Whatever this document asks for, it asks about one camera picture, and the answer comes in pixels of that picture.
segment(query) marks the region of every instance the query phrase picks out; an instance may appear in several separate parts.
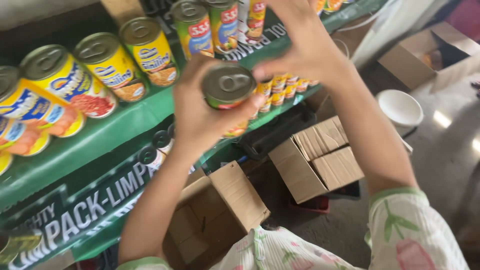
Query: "green sleeve trim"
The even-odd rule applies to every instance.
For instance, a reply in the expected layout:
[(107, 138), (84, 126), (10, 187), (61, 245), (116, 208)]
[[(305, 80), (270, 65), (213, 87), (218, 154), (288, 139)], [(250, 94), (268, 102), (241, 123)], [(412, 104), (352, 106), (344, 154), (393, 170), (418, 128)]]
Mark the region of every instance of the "green sleeve trim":
[(142, 266), (142, 265), (146, 265), (146, 264), (162, 264), (162, 265), (165, 265), (168, 269), (170, 269), (170, 266), (168, 265), (168, 263), (162, 258), (159, 258), (159, 257), (145, 257), (145, 258), (141, 258), (141, 259), (138, 259), (138, 260), (133, 260), (133, 261), (129, 261), (129, 262), (126, 262), (126, 263), (122, 263), (121, 265), (119, 265), (117, 267), (117, 270), (134, 270), (137, 267)]
[(413, 195), (423, 197), (425, 199), (427, 198), (427, 195), (425, 195), (423, 191), (419, 190), (416, 187), (390, 188), (390, 189), (382, 190), (380, 192), (373, 194), (373, 196), (370, 196), (368, 209), (370, 210), (372, 208), (372, 205), (374, 205), (374, 203), (376, 203), (378, 200), (394, 194), (413, 194)]

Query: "person's left hand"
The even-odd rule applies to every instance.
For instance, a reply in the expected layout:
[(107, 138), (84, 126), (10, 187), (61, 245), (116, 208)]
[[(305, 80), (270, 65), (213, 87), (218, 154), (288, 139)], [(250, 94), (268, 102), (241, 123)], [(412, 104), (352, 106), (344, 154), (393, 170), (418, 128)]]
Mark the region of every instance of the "person's left hand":
[(226, 131), (252, 116), (265, 102), (265, 97), (257, 94), (230, 110), (215, 110), (208, 106), (201, 83), (206, 72), (221, 62), (200, 53), (195, 54), (173, 87), (175, 144), (172, 151), (181, 151), (191, 163), (211, 148)]

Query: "person's right hand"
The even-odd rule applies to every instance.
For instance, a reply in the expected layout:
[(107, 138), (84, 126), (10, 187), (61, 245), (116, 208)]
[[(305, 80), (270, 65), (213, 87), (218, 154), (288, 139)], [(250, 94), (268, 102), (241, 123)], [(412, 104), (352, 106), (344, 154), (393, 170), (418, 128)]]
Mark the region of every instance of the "person's right hand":
[(281, 58), (262, 62), (253, 68), (253, 75), (262, 80), (275, 74), (292, 73), (301, 78), (319, 80), (336, 88), (353, 64), (338, 49), (315, 7), (307, 0), (265, 0), (285, 25), (292, 47)]

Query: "open cardboard box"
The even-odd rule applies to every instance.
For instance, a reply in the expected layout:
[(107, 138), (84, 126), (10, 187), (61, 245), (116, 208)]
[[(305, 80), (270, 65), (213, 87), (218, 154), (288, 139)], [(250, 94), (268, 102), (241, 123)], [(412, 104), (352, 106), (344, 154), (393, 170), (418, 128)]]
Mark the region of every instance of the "open cardboard box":
[[(423, 57), (440, 47), (438, 38), (470, 57), (459, 58), (440, 71), (433, 70), (423, 62)], [(412, 90), (434, 79), (431, 91), (437, 91), (480, 71), (480, 45), (442, 22), (402, 40), (378, 62)]]
[(174, 269), (208, 269), (269, 215), (236, 161), (190, 175), (163, 243)]
[(363, 177), (347, 143), (335, 116), (294, 134), (269, 156), (300, 204)]

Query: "person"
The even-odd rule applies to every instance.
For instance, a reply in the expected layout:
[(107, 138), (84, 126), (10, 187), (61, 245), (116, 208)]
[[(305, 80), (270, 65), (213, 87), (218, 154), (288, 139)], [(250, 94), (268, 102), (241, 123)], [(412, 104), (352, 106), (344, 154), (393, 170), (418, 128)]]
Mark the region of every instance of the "person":
[[(282, 57), (256, 65), (253, 75), (261, 81), (289, 72), (319, 80), (326, 87), (368, 185), (370, 269), (468, 269), (450, 228), (419, 189), (394, 127), (307, 0), (265, 2), (284, 23), (292, 45)], [(264, 102), (262, 96), (253, 96), (231, 110), (210, 108), (203, 101), (200, 84), (218, 61), (195, 55), (174, 86), (175, 145), (128, 216), (121, 234), (119, 270), (169, 268), (162, 242), (190, 166)], [(287, 229), (258, 227), (213, 269), (358, 268)]]

